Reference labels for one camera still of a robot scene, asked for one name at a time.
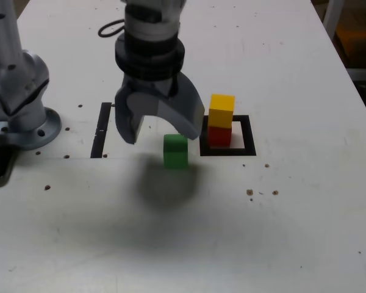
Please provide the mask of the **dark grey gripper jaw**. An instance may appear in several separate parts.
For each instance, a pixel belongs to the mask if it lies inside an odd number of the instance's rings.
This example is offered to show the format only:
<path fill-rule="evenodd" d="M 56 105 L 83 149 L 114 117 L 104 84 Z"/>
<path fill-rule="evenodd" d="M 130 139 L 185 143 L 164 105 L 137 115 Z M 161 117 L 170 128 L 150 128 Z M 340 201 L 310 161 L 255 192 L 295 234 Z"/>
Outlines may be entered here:
<path fill-rule="evenodd" d="M 127 105 L 132 89 L 123 85 L 115 95 L 115 124 L 120 136 L 131 145 L 137 141 L 144 116 L 133 113 Z"/>

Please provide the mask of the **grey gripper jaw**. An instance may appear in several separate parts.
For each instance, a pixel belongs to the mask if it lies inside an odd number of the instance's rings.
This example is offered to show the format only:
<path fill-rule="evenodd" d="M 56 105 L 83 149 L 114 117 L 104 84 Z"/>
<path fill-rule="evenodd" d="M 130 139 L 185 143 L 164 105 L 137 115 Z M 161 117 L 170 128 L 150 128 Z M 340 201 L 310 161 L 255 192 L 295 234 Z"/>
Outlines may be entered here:
<path fill-rule="evenodd" d="M 154 87 L 135 92 L 127 98 L 127 106 L 139 117 L 155 116 L 169 122 L 178 133 L 195 140 L 201 134 L 204 116 L 204 104 L 189 78 L 178 74 L 172 79 L 171 87 L 177 90 L 175 95 L 169 91 L 164 95 Z"/>

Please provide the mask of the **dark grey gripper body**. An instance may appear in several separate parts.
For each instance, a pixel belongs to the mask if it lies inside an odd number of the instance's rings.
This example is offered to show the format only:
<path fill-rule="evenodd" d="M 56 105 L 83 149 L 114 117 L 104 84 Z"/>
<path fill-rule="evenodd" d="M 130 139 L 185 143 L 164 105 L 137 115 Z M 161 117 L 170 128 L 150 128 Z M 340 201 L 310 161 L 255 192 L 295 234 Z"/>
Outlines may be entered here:
<path fill-rule="evenodd" d="M 177 74 L 172 78 L 161 81 L 146 81 L 124 74 L 121 98 L 127 98 L 134 92 L 145 92 L 155 96 L 173 98 L 178 95 L 181 77 L 183 77 L 183 74 Z"/>

